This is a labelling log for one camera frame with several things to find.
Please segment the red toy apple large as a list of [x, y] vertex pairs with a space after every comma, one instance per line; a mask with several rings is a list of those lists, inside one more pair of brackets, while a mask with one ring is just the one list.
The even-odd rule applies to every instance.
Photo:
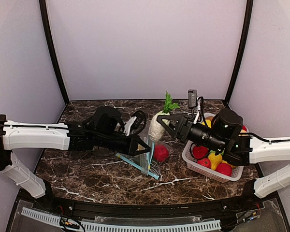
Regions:
[[169, 158], [169, 150], [164, 145], [157, 145], [154, 148], [153, 158], [157, 162], [165, 162]]

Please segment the small clear zip bag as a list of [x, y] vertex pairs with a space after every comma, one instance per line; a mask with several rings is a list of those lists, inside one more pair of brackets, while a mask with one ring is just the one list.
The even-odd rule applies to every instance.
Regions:
[[148, 153], [139, 155], [137, 164], [140, 166], [140, 170], [143, 174], [149, 175], [151, 171], [151, 161], [153, 159], [155, 142], [153, 142], [148, 135], [144, 137], [144, 141], [151, 147], [151, 150]]

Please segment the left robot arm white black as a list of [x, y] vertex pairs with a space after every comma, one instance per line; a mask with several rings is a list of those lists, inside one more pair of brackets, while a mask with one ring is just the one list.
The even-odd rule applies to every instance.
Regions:
[[33, 198], [52, 200], [50, 184], [33, 174], [13, 150], [90, 151], [102, 147], [132, 157], [150, 152], [150, 146], [139, 136], [146, 127], [145, 113], [136, 111], [126, 123], [121, 117], [122, 113], [110, 106], [98, 107], [83, 121], [57, 124], [18, 123], [0, 115], [0, 172]]

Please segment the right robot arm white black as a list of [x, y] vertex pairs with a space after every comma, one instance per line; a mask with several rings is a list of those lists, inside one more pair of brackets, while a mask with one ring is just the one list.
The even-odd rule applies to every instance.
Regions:
[[[265, 139], [252, 132], [242, 132], [243, 118], [228, 108], [214, 116], [211, 127], [194, 123], [181, 115], [158, 116], [157, 122], [173, 138], [223, 153], [224, 160], [233, 166], [290, 161], [290, 137]], [[289, 185], [290, 164], [272, 174], [247, 182], [243, 194], [264, 198]]]

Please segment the large clear zip bag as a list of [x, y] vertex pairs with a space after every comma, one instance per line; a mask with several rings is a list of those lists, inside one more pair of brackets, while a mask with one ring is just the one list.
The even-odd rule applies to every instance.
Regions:
[[117, 153], [116, 157], [138, 169], [142, 174], [159, 180], [162, 177], [160, 168], [170, 158], [171, 151], [171, 147], [166, 143], [151, 142], [151, 151], [148, 153], [135, 157]]

